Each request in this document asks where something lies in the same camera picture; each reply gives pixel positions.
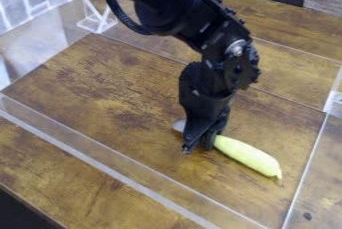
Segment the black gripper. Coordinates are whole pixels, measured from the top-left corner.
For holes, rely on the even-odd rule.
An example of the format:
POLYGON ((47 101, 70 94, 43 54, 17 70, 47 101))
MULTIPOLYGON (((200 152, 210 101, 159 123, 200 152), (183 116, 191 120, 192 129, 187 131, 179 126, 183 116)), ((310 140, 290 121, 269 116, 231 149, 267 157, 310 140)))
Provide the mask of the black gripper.
POLYGON ((182 151, 186 154, 196 147, 214 149, 217 135, 223 133, 230 119, 233 95, 207 94, 203 83, 202 65, 191 62, 179 77, 179 103, 186 112, 182 151))

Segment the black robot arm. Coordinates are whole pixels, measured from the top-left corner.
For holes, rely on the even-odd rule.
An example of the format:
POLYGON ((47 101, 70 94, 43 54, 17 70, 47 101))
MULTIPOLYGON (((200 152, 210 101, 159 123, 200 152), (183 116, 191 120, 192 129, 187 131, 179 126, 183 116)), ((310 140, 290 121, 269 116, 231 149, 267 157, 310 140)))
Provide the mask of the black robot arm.
POLYGON ((259 55, 245 22, 222 0, 106 0, 128 29, 147 36, 171 36, 196 51, 179 77, 184 109, 182 151, 214 147, 229 121, 229 103, 258 81, 259 55))

